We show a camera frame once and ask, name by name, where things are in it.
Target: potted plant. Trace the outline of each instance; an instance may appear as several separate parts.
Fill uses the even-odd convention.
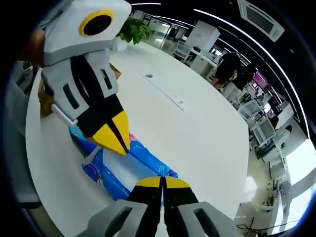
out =
[[[141,20],[129,17],[117,36],[113,39],[112,49],[122,51],[127,48],[127,44],[133,40],[138,44],[141,40],[148,40],[152,35],[151,30]]]

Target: ceiling air conditioner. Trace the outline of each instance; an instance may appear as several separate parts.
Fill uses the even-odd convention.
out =
[[[241,17],[262,31],[273,42],[283,34],[284,28],[271,16],[245,1],[237,0]]]

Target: ceiling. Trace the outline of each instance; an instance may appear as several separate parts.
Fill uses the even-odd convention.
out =
[[[316,94],[316,67],[312,57],[316,48],[315,45],[311,44],[311,42],[316,41],[316,34],[311,30],[311,25],[308,24],[309,17],[314,14],[312,7],[305,4],[290,4],[288,1],[248,0],[248,2],[268,13],[285,28],[285,32],[281,37],[273,42],[241,18],[237,0],[195,0],[185,4],[181,0],[127,1],[129,3],[159,2],[161,5],[135,5],[133,10],[137,9],[152,15],[177,19],[192,25],[201,20],[217,27],[221,33],[220,39],[246,56],[256,65],[267,81],[273,85],[274,89],[289,102],[292,102],[297,111],[296,117],[299,119],[301,128],[306,135],[309,131],[310,137],[316,145],[316,113],[314,113],[315,105],[313,103],[315,100],[314,94]],[[257,44],[227,23],[196,12],[193,9],[199,9],[220,17],[255,38],[284,70],[295,88],[299,100],[284,74]],[[229,49],[227,45],[220,41],[217,41],[216,44]]]

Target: cable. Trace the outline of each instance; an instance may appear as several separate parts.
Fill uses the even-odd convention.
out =
[[[251,230],[253,232],[256,232],[256,231],[264,231],[264,230],[272,229],[272,228],[275,228],[275,227],[285,226],[285,225],[290,224],[292,222],[298,222],[298,221],[299,220],[297,220],[297,221],[290,221],[290,222],[287,222],[287,223],[282,224],[282,225],[267,227],[267,228],[263,228],[263,229],[252,229],[252,228],[249,228],[248,226],[246,226],[244,224],[236,225],[236,227],[241,229],[241,230]]]

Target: black circle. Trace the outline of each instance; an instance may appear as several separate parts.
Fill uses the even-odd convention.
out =
[[[86,36],[93,36],[104,31],[112,21],[111,16],[100,15],[96,16],[84,26],[83,33]]]

